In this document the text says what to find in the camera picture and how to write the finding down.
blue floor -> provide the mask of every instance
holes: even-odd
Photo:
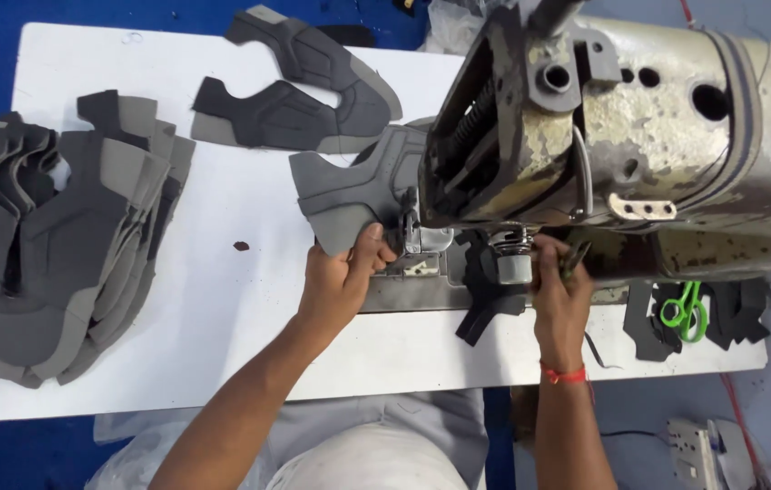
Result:
[[[10,108],[10,92],[22,26],[28,22],[97,25],[128,29],[165,30],[221,35],[232,13],[261,2],[226,0],[0,0],[0,113]],[[312,25],[362,24],[371,28],[377,46],[415,50],[424,37],[427,11],[421,2],[417,16],[396,10],[390,0],[276,0],[263,4]],[[506,442],[511,436],[499,404],[486,416],[496,420],[492,440]],[[498,392],[486,394],[486,399]],[[125,443],[96,446],[92,442],[92,417],[0,422],[0,489],[64,490],[82,488],[94,472]],[[505,449],[504,444],[492,444]],[[498,483],[512,480],[511,453],[490,464],[504,466],[489,471],[489,488],[513,488]]]

white table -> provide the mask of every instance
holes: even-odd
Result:
[[[460,57],[350,48],[379,71],[403,103],[404,121],[434,115]],[[107,89],[159,101],[158,117],[188,136],[201,79],[214,76],[248,97],[279,72],[263,44],[218,37],[28,24],[22,33],[12,108],[58,130],[88,127],[76,97]],[[304,91],[331,105],[336,95]],[[188,182],[159,253],[147,303],[129,332],[83,377],[27,390],[0,379],[0,420],[199,407],[295,313],[313,241],[296,204],[290,152],[198,143]],[[331,157],[347,165],[349,157]],[[238,252],[239,240],[250,250]],[[724,352],[708,340],[664,363],[638,361],[621,329],[624,306],[594,307],[588,324],[606,363],[591,351],[591,379],[758,369],[763,342]],[[536,384],[539,347],[529,309],[498,316],[475,348],[455,337],[464,311],[356,318],[304,373],[290,399],[478,386]]]

